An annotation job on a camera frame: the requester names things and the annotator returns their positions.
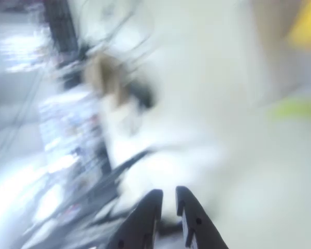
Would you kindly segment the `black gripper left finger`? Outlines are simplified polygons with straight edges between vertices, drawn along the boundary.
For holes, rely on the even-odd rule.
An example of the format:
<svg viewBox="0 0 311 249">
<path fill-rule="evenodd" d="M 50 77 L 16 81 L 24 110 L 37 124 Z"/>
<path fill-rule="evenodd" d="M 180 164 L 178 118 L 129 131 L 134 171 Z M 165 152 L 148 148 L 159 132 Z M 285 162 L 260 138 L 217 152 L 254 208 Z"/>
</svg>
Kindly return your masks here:
<svg viewBox="0 0 311 249">
<path fill-rule="evenodd" d="M 110 248 L 153 248 L 162 214 L 163 191 L 147 193 L 110 238 Z"/>
</svg>

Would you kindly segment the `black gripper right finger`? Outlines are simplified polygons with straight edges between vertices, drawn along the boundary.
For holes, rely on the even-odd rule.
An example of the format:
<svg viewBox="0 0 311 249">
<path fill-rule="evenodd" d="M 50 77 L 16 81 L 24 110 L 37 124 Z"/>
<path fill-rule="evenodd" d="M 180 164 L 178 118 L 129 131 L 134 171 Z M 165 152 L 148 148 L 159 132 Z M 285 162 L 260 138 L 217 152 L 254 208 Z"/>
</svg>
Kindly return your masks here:
<svg viewBox="0 0 311 249">
<path fill-rule="evenodd" d="M 185 186 L 176 187 L 176 210 L 182 219 L 183 241 L 186 248 L 228 249 L 198 199 Z"/>
</svg>

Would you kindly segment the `person's hand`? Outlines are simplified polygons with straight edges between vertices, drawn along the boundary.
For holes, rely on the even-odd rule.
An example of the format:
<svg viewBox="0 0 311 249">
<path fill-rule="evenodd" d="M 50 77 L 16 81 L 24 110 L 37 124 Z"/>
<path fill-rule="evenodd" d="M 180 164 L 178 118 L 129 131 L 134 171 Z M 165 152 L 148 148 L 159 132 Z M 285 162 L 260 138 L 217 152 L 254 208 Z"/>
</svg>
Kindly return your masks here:
<svg viewBox="0 0 311 249">
<path fill-rule="evenodd" d="M 124 70 L 121 61 L 105 53 L 96 53 L 86 60 L 83 80 L 98 97 L 111 95 L 115 107 L 128 102 L 128 89 L 123 83 Z"/>
</svg>

